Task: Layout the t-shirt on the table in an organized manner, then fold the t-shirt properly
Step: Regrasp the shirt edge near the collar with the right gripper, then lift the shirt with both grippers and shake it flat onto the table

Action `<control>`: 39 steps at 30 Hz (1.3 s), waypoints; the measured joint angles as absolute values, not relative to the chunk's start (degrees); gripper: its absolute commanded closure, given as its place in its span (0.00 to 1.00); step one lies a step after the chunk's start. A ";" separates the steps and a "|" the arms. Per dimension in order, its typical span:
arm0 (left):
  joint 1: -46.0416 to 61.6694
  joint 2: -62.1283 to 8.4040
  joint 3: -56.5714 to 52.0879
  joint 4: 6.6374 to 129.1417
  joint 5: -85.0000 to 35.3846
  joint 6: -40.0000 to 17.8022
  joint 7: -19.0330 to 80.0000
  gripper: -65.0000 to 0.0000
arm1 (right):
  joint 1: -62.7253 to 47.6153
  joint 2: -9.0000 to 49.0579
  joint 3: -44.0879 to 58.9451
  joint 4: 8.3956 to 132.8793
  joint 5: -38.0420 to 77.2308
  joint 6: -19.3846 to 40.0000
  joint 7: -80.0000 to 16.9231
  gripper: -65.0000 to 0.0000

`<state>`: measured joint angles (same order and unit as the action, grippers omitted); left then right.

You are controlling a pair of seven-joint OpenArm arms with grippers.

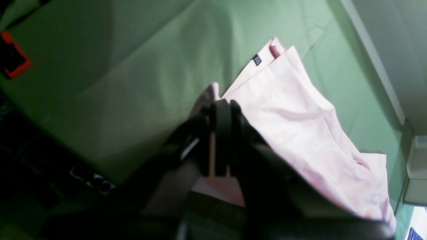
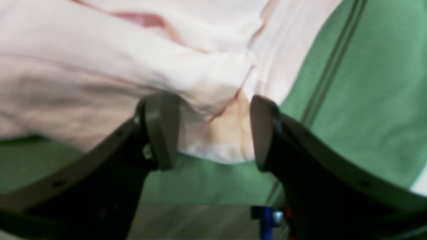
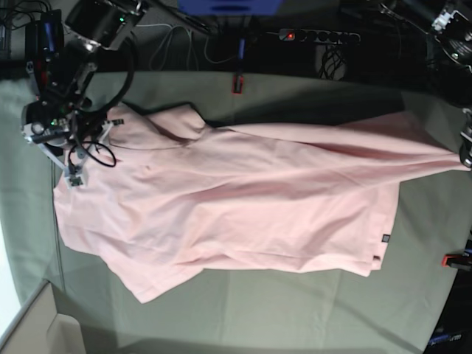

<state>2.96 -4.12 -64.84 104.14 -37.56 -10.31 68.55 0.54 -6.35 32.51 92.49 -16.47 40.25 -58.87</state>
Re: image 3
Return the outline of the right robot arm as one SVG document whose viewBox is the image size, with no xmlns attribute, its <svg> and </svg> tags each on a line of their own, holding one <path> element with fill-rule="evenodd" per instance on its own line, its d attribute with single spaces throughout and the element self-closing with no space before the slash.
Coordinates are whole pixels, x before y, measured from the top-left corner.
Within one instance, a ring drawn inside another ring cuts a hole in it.
<svg viewBox="0 0 472 354">
<path fill-rule="evenodd" d="M 131 31 L 148 11 L 148 1 L 79 1 L 68 14 L 65 26 L 74 39 L 52 56 L 46 68 L 46 85 L 33 103 L 24 107 L 21 132 L 64 173 L 66 183 L 85 183 L 85 163 L 98 160 L 106 149 L 105 138 L 121 124 L 110 122 L 108 111 L 131 87 L 136 60 Z M 86 97 L 98 68 L 97 54 L 120 51 L 128 65 L 122 88 L 103 107 L 92 111 Z"/>
</svg>

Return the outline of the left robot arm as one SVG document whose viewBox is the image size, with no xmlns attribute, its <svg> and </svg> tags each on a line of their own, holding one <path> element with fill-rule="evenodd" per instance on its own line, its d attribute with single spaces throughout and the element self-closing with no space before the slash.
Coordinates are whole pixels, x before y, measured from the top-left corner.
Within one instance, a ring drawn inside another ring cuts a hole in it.
<svg viewBox="0 0 472 354">
<path fill-rule="evenodd" d="M 380 12 L 405 21 L 421 31 L 427 38 L 436 41 L 445 56 L 459 69 L 471 73 L 471 8 L 462 1 L 380 1 Z M 448 88 L 466 97 L 455 103 L 452 97 L 440 96 L 451 105 L 460 108 L 466 116 L 465 127 L 460 136 L 460 161 L 471 168 L 471 90 L 461 89 L 458 83 L 450 83 Z"/>
</svg>

